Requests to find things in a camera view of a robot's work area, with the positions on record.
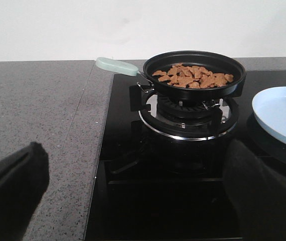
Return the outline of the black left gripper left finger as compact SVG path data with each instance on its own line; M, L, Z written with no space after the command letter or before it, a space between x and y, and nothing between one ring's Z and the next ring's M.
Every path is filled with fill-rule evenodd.
M0 240L22 240L49 185L49 158L41 144L0 160Z

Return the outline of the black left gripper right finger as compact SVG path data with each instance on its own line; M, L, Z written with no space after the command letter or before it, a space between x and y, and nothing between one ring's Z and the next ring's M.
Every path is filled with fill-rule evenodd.
M259 158L243 142L232 140L223 184L243 240L286 240L286 165Z

